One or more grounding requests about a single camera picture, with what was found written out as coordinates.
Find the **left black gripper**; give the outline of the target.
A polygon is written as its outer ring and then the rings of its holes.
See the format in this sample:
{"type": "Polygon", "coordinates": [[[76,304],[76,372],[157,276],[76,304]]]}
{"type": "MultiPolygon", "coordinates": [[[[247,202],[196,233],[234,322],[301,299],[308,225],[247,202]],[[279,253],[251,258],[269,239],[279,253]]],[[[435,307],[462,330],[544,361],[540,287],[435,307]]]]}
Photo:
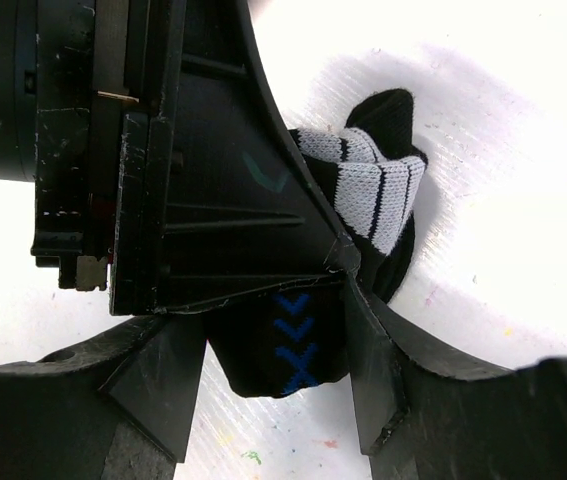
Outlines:
{"type": "Polygon", "coordinates": [[[34,186],[30,248],[114,315],[178,309],[160,260],[179,1],[0,1],[0,180],[34,186]]]}

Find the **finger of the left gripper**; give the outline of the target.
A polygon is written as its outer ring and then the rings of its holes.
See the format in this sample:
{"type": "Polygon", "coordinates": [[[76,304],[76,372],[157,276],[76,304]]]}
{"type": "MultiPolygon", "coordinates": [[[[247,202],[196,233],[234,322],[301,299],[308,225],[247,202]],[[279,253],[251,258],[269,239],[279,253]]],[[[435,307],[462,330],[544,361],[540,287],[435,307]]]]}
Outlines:
{"type": "Polygon", "coordinates": [[[243,1],[186,7],[162,305],[199,312],[335,283],[360,255],[269,88],[243,1]]]}

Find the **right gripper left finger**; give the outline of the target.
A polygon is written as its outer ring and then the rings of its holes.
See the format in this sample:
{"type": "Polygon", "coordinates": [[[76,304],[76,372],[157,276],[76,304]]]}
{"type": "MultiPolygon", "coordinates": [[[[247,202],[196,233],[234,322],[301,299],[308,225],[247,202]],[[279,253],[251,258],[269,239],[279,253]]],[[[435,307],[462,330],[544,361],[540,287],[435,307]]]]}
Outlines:
{"type": "Polygon", "coordinates": [[[170,479],[185,459],[199,319],[135,317],[36,362],[0,365],[0,479],[170,479]]]}

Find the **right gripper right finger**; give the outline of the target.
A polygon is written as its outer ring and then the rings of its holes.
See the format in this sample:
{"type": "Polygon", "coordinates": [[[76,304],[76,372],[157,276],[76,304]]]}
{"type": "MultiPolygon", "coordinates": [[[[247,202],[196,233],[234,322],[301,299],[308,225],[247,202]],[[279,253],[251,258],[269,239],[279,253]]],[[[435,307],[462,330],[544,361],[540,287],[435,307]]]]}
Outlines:
{"type": "Polygon", "coordinates": [[[567,479],[567,357],[507,370],[344,290],[360,449],[376,479],[567,479]]]}

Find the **black sock with blue marks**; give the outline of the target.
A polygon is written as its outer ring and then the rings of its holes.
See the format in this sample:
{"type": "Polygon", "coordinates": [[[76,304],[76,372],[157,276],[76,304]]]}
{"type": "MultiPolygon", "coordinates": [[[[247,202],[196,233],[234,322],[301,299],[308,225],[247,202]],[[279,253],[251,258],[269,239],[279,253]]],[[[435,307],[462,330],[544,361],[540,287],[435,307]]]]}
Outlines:
{"type": "MultiPolygon", "coordinates": [[[[290,132],[362,254],[364,285],[384,301],[398,290],[411,262],[413,208],[428,165],[413,144],[413,114],[413,95],[390,89],[354,107],[338,133],[290,132]]],[[[208,341],[233,392],[284,398],[342,379],[348,364],[341,290],[288,290],[207,319],[208,341]]]]}

